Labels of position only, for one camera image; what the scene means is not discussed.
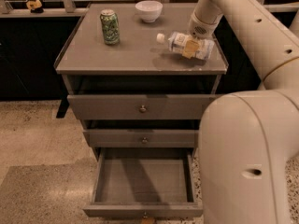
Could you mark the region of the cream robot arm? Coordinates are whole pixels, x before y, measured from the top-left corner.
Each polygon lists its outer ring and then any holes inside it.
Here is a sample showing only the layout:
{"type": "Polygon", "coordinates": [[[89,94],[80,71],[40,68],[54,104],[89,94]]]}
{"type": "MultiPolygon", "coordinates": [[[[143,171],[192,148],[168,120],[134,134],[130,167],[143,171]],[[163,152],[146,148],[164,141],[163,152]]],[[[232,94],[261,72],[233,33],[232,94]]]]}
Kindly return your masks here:
{"type": "Polygon", "coordinates": [[[299,153],[299,38],[257,0],[199,0],[192,19],[230,24],[262,86],[223,95],[200,122],[205,224],[294,224],[287,161],[299,153]]]}

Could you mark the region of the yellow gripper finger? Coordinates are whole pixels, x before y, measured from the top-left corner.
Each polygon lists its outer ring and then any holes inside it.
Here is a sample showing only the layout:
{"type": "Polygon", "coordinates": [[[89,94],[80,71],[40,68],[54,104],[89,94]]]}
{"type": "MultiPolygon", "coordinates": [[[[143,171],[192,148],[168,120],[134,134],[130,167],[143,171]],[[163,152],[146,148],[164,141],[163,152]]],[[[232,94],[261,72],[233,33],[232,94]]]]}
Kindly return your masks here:
{"type": "Polygon", "coordinates": [[[190,39],[186,42],[186,45],[182,51],[182,56],[190,59],[198,49],[199,49],[198,42],[196,40],[190,39]]]}

